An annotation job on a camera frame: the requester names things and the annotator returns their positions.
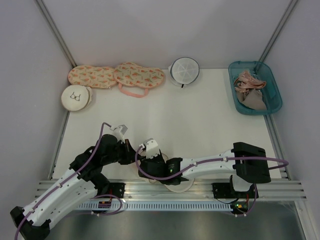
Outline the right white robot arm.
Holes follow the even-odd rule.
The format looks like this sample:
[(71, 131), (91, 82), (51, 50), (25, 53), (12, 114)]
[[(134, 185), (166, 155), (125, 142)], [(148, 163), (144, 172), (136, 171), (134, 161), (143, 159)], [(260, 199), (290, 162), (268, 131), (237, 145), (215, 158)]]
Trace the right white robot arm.
[(197, 178), (219, 174), (229, 176), (228, 192), (235, 198), (248, 192), (254, 184), (271, 182), (265, 150), (244, 142), (235, 142), (232, 149), (200, 158), (164, 160), (153, 139), (147, 141), (142, 149), (144, 156), (138, 152), (134, 156), (138, 175), (160, 182), (173, 193), (186, 192)]

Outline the pink lace bra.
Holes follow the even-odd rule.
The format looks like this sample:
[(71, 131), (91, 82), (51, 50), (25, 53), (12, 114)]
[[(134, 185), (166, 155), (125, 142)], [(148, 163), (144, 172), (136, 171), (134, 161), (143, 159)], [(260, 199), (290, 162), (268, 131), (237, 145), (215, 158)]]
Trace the pink lace bra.
[(237, 92), (247, 93), (253, 89), (262, 89), (267, 85), (267, 83), (253, 77), (248, 70), (245, 70), (239, 74), (233, 85)]

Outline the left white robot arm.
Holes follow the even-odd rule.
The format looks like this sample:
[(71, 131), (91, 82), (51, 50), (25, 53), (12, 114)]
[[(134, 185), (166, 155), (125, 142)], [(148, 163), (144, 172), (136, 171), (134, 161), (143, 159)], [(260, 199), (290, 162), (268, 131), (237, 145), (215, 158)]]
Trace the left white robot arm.
[(108, 198), (121, 203), (122, 194), (112, 191), (102, 169), (113, 163), (130, 165), (135, 160), (136, 151), (128, 139), (101, 135), (97, 143), (79, 154), (63, 176), (40, 197), (10, 211), (17, 228), (14, 238), (44, 240), (60, 220), (91, 199)]

